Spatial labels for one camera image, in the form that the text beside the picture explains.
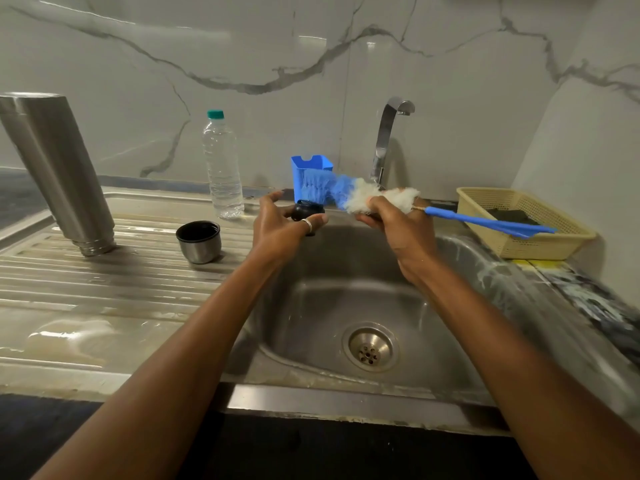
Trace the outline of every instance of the person's left arm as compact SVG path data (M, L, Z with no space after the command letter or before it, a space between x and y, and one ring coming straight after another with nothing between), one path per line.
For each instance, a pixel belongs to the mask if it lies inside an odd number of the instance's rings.
M185 324L151 355L33 477L173 478L218 386L236 337L269 278L308 233L291 207L260 201L253 249ZM309 217L314 230L324 214Z

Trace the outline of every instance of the white bristles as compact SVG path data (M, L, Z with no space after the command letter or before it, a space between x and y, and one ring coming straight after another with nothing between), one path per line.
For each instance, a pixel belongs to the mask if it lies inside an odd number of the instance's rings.
M371 209L367 206L367 200L377 195L384 196L398 209L408 214L411 212L413 200L420 195L420 191L411 187L381 191L376 184L366 182L364 178L356 178L353 181L353 192L345 202L344 209L350 214L370 214Z

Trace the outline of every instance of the bottle cap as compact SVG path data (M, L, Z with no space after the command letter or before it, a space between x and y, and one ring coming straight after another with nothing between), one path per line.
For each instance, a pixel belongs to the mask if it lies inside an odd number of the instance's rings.
M210 120L224 120L225 113L219 109L210 109L207 111L207 117Z

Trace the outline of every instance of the blue brush handle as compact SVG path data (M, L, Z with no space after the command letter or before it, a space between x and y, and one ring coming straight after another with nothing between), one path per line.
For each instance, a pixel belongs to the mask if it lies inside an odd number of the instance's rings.
M484 219L482 217L471 217L457 214L452 210L439 209L437 207L427 207L424 213L428 216L442 217L443 219L452 219L454 221L467 222L476 224L489 229L494 229L505 234L514 235L523 239L528 239L539 232L556 233L557 229L546 226L534 226L531 224L518 224L516 222L494 221L492 219Z

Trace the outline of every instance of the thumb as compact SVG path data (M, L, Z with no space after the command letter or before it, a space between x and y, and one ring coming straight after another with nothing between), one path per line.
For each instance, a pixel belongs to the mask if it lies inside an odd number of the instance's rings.
M372 212L379 214L380 217L382 217L383 222L389 222L394 219L404 217L402 210L398 209L382 196L369 197L367 206Z
M312 230L309 229L309 224L304 221L296 222L291 226L296 229L296 233L300 237L304 237L310 232L316 232L329 221L329 217L327 217L326 214L313 214L307 217L307 220L311 223L311 227L313 227Z

